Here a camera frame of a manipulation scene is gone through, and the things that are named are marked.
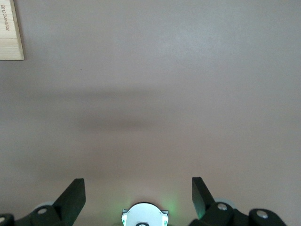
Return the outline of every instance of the wooden block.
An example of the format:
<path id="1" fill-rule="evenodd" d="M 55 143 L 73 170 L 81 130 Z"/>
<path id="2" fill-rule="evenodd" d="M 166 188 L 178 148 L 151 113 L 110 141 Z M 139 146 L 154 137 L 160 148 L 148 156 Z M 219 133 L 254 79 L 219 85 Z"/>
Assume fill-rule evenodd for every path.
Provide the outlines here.
<path id="1" fill-rule="evenodd" d="M 13 0 L 0 0 L 0 60 L 24 60 Z"/>

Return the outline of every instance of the silver screw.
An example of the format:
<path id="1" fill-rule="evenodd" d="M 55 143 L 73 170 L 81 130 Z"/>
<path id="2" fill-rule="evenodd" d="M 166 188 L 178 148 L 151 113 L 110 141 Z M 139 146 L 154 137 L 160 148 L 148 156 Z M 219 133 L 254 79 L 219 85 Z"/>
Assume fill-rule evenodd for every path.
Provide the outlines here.
<path id="1" fill-rule="evenodd" d="M 38 211 L 38 214 L 43 214 L 46 213 L 47 209 L 46 208 L 42 208 Z"/>
<path id="2" fill-rule="evenodd" d="M 219 208 L 220 210 L 227 210 L 227 206 L 224 203 L 219 203 L 217 205 L 217 208 Z"/>
<path id="3" fill-rule="evenodd" d="M 263 218 L 263 219 L 266 219 L 266 218 L 269 217 L 268 214 L 267 214 L 266 212 L 262 211 L 262 210 L 258 210 L 256 213 L 257 213 L 257 215 L 258 215 L 259 217 L 261 217 L 261 218 Z"/>

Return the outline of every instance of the smooth gray surface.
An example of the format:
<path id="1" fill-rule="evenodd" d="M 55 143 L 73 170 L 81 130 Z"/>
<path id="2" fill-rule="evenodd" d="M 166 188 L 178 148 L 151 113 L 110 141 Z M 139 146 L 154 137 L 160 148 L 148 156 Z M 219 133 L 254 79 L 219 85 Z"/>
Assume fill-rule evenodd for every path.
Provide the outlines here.
<path id="1" fill-rule="evenodd" d="M 15 0 L 26 60 L 0 62 L 0 212 L 74 178 L 76 226 L 140 201 L 196 218 L 214 197 L 301 222 L 301 2 Z"/>

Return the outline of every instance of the wooden board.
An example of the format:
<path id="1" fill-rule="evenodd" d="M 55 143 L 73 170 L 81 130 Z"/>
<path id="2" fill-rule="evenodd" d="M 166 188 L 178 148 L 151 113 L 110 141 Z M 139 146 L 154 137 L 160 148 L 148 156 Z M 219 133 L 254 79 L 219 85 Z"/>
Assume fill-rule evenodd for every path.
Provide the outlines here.
<path id="1" fill-rule="evenodd" d="M 0 60 L 24 60 L 13 0 L 0 0 Z"/>

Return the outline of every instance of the white dome device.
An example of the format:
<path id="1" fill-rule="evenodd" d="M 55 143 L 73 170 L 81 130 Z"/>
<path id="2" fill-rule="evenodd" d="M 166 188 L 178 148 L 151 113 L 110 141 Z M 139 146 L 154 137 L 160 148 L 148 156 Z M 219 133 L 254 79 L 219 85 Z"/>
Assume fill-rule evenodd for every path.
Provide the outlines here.
<path id="1" fill-rule="evenodd" d="M 167 226 L 168 211 L 160 210 L 157 206 L 141 202 L 129 210 L 122 210 L 123 226 Z"/>

